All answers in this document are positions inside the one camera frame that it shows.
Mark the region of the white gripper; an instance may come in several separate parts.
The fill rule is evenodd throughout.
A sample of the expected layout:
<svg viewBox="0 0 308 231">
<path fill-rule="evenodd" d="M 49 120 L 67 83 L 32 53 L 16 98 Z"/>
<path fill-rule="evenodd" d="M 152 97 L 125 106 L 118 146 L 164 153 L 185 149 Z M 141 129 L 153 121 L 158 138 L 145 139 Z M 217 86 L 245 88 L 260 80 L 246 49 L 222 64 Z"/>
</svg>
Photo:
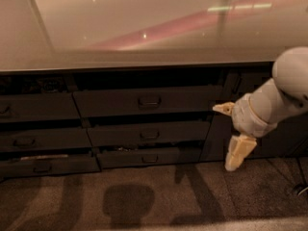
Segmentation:
<svg viewBox="0 0 308 231">
<path fill-rule="evenodd" d="M 247 93 L 235 104 L 226 102 L 213 107 L 215 112 L 231 116 L 234 128 L 241 133 L 239 136 L 232 136 L 229 142 L 224 165 L 227 171 L 234 171 L 241 166 L 256 147 L 255 138 L 262 138 L 277 127 L 276 123 L 267 123 L 257 116 L 250 104 L 250 97 L 251 93 Z"/>
</svg>

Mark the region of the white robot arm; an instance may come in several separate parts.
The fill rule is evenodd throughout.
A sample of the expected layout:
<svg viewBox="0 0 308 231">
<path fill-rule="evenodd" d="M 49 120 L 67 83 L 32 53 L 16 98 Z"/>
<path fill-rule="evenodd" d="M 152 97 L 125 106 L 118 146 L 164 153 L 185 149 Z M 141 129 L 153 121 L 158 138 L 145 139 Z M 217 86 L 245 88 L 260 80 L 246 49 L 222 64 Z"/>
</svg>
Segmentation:
<svg viewBox="0 0 308 231">
<path fill-rule="evenodd" d="M 308 47 L 282 53 L 274 62 L 272 77 L 235 103 L 213 107 L 230 116 L 240 133 L 232 136 L 225 158 L 225 169 L 234 171 L 257 146 L 257 139 L 273 131 L 279 122 L 308 112 Z"/>
</svg>

